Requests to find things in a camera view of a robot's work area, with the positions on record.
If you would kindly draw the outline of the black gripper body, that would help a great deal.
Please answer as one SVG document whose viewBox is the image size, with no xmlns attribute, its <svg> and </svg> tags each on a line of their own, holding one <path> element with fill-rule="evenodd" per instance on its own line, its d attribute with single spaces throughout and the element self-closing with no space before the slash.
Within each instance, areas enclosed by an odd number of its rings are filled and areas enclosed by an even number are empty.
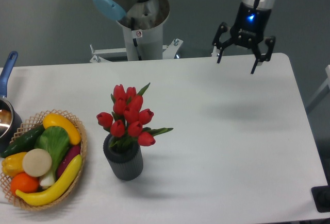
<svg viewBox="0 0 330 224">
<path fill-rule="evenodd" d="M 241 2 L 230 35 L 237 46 L 252 49 L 264 38 L 271 9 L 254 9 Z"/>
</svg>

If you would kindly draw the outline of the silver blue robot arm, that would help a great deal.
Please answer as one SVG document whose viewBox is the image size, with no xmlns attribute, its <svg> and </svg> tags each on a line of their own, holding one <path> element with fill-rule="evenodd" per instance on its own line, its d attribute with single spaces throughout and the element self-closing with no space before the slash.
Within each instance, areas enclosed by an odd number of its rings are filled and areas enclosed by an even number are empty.
<svg viewBox="0 0 330 224">
<path fill-rule="evenodd" d="M 258 65 L 270 61 L 276 38 L 266 37 L 264 30 L 275 0 L 242 0 L 233 26 L 221 23 L 212 41 L 212 56 L 219 60 L 224 50 L 237 45 L 250 49 Z M 174 39 L 163 44 L 163 24 L 169 16 L 168 0 L 93 0 L 96 9 L 123 29 L 129 61 L 172 59 L 182 45 Z"/>
</svg>

